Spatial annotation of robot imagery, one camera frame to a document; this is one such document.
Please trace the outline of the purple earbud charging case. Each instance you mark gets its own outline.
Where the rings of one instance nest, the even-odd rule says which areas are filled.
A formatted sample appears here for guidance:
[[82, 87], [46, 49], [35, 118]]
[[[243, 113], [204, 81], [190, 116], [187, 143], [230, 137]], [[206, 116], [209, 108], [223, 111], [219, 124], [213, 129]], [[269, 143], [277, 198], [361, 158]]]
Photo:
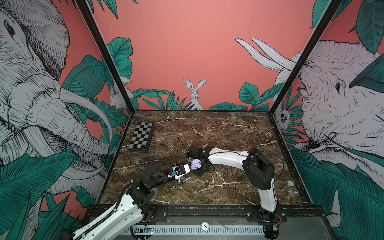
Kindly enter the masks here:
[[192, 163], [191, 163], [191, 170], [197, 170], [197, 169], [199, 169], [201, 166], [202, 166], [201, 161], [198, 160], [198, 159], [195, 159], [195, 160], [193, 160]]

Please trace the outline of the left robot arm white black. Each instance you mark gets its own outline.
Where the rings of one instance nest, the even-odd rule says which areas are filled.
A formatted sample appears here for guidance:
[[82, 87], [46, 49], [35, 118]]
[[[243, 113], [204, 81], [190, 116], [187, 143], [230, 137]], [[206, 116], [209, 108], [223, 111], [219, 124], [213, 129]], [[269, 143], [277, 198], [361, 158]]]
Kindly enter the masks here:
[[154, 188], [173, 180], [180, 180], [202, 166], [200, 160], [190, 164], [171, 165], [163, 160], [153, 160], [135, 167], [140, 176], [121, 191], [117, 202], [84, 227], [64, 231], [60, 240], [113, 240], [120, 233], [139, 222], [150, 221], [155, 215], [151, 198]]

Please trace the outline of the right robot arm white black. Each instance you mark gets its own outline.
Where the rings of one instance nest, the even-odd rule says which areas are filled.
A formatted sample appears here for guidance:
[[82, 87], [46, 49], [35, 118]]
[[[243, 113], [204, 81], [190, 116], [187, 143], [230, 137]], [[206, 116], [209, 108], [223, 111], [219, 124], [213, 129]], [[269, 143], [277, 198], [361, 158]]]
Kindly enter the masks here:
[[236, 152], [205, 145], [202, 149], [191, 145], [186, 152], [187, 164], [172, 163], [169, 178], [174, 177], [181, 184], [187, 175], [204, 175], [209, 168], [223, 165], [245, 172], [249, 182], [258, 189], [261, 207], [260, 217], [267, 223], [280, 224], [283, 213], [278, 209], [275, 192], [275, 165], [260, 150]]

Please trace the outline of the black white checkerboard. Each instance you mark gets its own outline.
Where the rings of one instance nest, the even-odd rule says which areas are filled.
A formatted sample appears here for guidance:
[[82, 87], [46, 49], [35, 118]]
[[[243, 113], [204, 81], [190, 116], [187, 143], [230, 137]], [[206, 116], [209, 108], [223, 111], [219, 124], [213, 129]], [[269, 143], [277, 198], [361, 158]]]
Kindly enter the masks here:
[[147, 153], [155, 131], [154, 122], [139, 121], [128, 144], [130, 152]]

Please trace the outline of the poker chip on duct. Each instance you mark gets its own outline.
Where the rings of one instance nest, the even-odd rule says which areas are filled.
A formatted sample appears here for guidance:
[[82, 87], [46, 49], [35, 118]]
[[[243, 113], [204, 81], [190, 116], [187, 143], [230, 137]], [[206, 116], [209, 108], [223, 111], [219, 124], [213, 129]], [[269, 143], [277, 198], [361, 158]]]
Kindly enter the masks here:
[[203, 231], [208, 231], [208, 229], [210, 228], [210, 224], [208, 222], [202, 222], [201, 227]]

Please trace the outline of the black mounting rail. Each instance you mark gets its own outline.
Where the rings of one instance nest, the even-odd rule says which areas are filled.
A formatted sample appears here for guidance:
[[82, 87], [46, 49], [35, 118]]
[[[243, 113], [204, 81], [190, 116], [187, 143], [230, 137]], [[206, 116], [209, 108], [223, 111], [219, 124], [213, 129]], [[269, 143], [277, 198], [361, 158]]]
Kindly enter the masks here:
[[[164, 223], [171, 217], [240, 217], [257, 223], [261, 222], [261, 207], [258, 205], [153, 205], [155, 219], [153, 223]], [[287, 218], [324, 217], [324, 211], [317, 205], [282, 206], [277, 214], [283, 221]]]

